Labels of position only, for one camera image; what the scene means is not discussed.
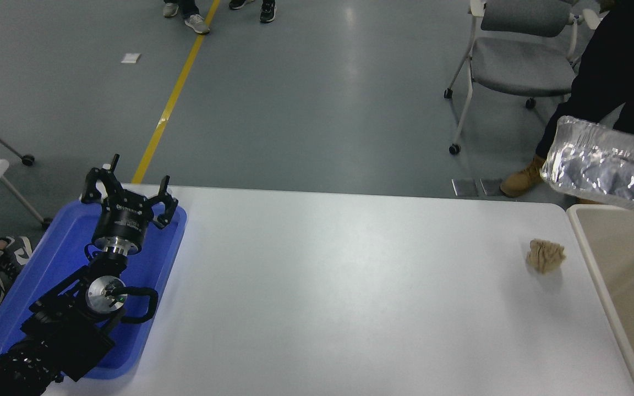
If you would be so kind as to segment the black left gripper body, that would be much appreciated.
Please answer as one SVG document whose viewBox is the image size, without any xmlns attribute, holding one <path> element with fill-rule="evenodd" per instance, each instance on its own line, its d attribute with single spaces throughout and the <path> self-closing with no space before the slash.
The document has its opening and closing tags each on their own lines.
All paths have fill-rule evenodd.
<svg viewBox="0 0 634 396">
<path fill-rule="evenodd" d="M 106 240 L 118 238 L 132 246 L 142 246 L 152 210 L 142 195 L 106 196 L 101 203 L 101 216 L 92 242 L 104 246 Z"/>
</svg>

